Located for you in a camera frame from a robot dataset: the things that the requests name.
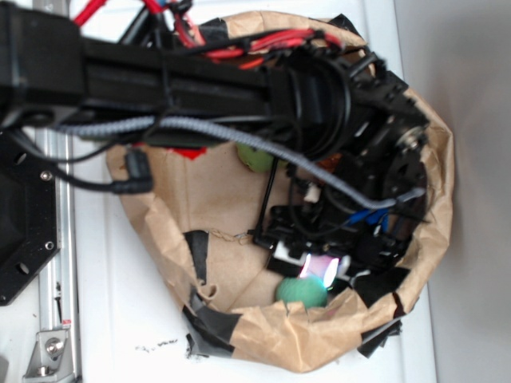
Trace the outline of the glowing white gripper finger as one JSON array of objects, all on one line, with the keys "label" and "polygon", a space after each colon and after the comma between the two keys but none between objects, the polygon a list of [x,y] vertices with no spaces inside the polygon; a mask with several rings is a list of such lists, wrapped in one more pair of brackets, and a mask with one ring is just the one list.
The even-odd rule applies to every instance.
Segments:
[{"label": "glowing white gripper finger", "polygon": [[350,265],[350,257],[332,259],[323,275],[323,285],[331,286],[336,279],[341,279],[349,271]]},{"label": "glowing white gripper finger", "polygon": [[307,272],[314,257],[318,257],[318,255],[303,252],[297,259],[293,258],[291,251],[284,243],[277,243],[270,253],[267,268],[283,277],[295,278]]}]

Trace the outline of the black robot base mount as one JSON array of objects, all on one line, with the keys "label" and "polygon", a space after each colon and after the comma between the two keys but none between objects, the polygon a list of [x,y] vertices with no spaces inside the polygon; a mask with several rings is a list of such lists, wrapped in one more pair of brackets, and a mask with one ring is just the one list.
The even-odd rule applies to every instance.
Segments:
[{"label": "black robot base mount", "polygon": [[58,250],[53,173],[3,133],[1,305],[11,304]]}]

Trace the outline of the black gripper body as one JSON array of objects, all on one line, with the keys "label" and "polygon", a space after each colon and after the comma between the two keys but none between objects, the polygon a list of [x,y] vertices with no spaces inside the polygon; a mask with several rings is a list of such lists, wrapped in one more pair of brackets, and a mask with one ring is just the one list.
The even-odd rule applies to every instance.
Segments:
[{"label": "black gripper body", "polygon": [[284,204],[267,209],[253,231],[254,244],[271,251],[284,243],[291,257],[310,252],[320,257],[350,257],[345,276],[382,274],[395,267],[419,224],[419,199],[392,207],[359,207],[333,191],[309,202],[296,191]]}]

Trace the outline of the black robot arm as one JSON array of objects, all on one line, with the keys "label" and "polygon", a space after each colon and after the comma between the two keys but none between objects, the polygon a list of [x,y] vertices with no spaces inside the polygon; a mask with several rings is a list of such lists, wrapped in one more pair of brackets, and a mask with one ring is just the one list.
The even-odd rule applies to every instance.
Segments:
[{"label": "black robot arm", "polygon": [[313,203],[262,206],[255,242],[289,274],[330,255],[348,274],[381,274],[425,215],[426,116],[375,53],[314,27],[192,42],[188,2],[174,30],[144,8],[117,43],[78,20],[1,4],[1,277],[25,285],[56,251],[52,180],[92,192],[152,190],[138,144],[183,152],[232,141],[302,169]]}]

